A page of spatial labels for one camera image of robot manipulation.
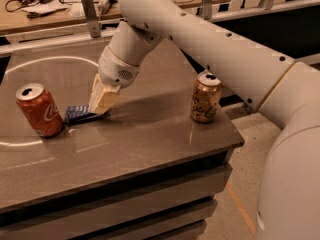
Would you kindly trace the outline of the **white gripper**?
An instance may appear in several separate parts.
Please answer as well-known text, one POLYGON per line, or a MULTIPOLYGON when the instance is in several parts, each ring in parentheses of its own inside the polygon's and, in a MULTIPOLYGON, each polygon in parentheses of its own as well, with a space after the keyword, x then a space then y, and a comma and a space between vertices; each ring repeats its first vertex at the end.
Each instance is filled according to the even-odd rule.
POLYGON ((120 98, 120 89, 130 86, 140 71, 118 58, 105 47, 98 61, 98 72, 94 78, 89 108, 94 113, 107 112, 120 98))

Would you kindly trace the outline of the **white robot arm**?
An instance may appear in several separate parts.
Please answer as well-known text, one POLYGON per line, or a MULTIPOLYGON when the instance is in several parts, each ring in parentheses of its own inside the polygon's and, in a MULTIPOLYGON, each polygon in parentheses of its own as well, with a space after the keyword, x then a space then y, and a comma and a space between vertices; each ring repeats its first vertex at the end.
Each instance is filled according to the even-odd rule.
POLYGON ((282 132, 265 163, 256 240, 320 240, 320 71, 180 9, 118 0, 124 19, 104 49, 103 83, 125 88, 167 38, 282 132))

